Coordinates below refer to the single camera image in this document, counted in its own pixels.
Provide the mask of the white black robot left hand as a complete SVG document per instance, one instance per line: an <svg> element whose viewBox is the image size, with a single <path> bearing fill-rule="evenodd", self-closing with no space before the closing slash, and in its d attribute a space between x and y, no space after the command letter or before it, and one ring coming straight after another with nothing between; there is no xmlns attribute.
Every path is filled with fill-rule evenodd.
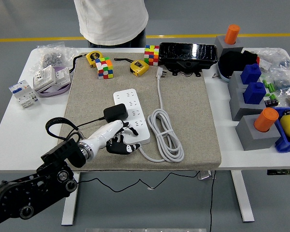
<svg viewBox="0 0 290 232"><path fill-rule="evenodd" d="M140 144L128 145L124 143L124 129L128 128L134 135L138 132L129 122L116 120L100 127L89 138L81 140L78 146L87 161L96 157L98 150L106 148L109 153L129 155L141 147Z"/></svg>

